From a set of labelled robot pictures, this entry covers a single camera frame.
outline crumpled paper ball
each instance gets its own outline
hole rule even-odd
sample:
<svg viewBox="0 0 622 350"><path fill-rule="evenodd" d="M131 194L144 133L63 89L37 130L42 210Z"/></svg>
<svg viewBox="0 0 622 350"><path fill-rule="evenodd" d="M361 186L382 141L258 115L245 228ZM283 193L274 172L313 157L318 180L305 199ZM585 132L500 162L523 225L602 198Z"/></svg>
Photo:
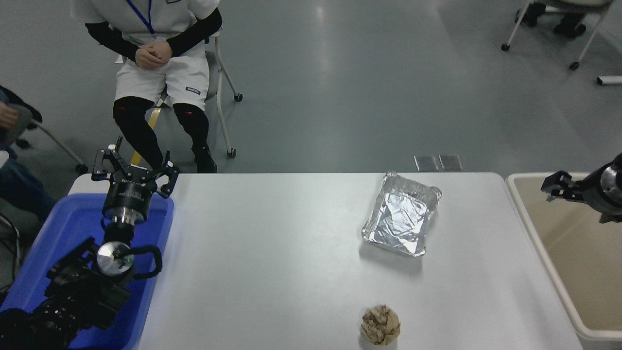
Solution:
<svg viewBox="0 0 622 350"><path fill-rule="evenodd" d="M400 325L397 314L386 305L381 305L365 311L361 331L371 343L388 345L399 335Z"/></svg>

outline metal plate on floor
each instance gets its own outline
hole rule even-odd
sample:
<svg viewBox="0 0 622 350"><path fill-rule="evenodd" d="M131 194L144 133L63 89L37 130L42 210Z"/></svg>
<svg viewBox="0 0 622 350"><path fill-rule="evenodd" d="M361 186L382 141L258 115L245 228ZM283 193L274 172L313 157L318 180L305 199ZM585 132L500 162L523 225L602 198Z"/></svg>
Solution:
<svg viewBox="0 0 622 350"><path fill-rule="evenodd" d="M417 171L422 173L439 171L439 166L434 156L415 156L415 166Z"/></svg>
<svg viewBox="0 0 622 350"><path fill-rule="evenodd" d="M443 171L462 171L462 163L457 154L441 154L439 159Z"/></svg>
<svg viewBox="0 0 622 350"><path fill-rule="evenodd" d="M415 167L417 168L417 171L421 173L462 171L462 162L460 162L460 157L457 154L415 156Z"/></svg>

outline gray floor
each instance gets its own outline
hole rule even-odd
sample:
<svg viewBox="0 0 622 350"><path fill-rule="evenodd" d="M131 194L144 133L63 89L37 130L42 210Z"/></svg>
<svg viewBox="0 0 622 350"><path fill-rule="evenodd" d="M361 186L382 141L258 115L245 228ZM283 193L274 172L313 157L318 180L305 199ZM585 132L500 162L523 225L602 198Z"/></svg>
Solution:
<svg viewBox="0 0 622 350"><path fill-rule="evenodd" d="M520 5L223 1L223 58L244 100L223 95L235 159L226 159L215 102L208 104L220 172L406 172L415 171L413 156L427 154L458 154L465 171L504 177L594 170L622 150L622 87L595 83L597 75L622 75L622 6L613 6L573 72L567 66L587 35L556 36L559 17L521 27L511 50L500 50ZM68 1L2 9L0 83L38 108L91 166L95 151L119 135L111 117L116 54L69 18ZM588 33L596 20L586 20ZM190 140L169 111L156 131L192 171ZM75 164L43 132L26 138L33 147L18 150L22 162L64 196ZM128 145L123 154L129 159ZM0 210L35 235L33 215L6 203Z"/></svg>

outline blue lanyard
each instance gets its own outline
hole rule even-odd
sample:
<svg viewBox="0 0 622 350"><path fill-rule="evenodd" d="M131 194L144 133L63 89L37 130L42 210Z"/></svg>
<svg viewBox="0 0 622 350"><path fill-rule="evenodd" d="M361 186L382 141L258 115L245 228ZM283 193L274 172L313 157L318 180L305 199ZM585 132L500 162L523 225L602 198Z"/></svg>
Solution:
<svg viewBox="0 0 622 350"><path fill-rule="evenodd" d="M132 10L134 10L134 12L136 12L136 15L145 24L147 29L149 29L149 32L151 33L151 35L154 35L156 33L156 31L154 31L154 28L151 26L151 0L149 0L149 21L147 21L147 19L145 19L145 16L143 16L142 13L140 11L138 11L136 6L134 6L134 4L132 3L132 0L125 0L125 1L132 8Z"/></svg>

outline white plastic bin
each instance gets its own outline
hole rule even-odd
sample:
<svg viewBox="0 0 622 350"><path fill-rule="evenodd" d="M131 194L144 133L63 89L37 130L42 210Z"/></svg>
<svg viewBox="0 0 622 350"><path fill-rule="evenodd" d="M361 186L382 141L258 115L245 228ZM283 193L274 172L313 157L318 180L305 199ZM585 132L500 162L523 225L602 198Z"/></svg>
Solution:
<svg viewBox="0 0 622 350"><path fill-rule="evenodd" d="M507 178L521 219L577 334L622 340L622 223L599 224L588 205L540 191L552 173ZM587 173L571 174L574 181Z"/></svg>

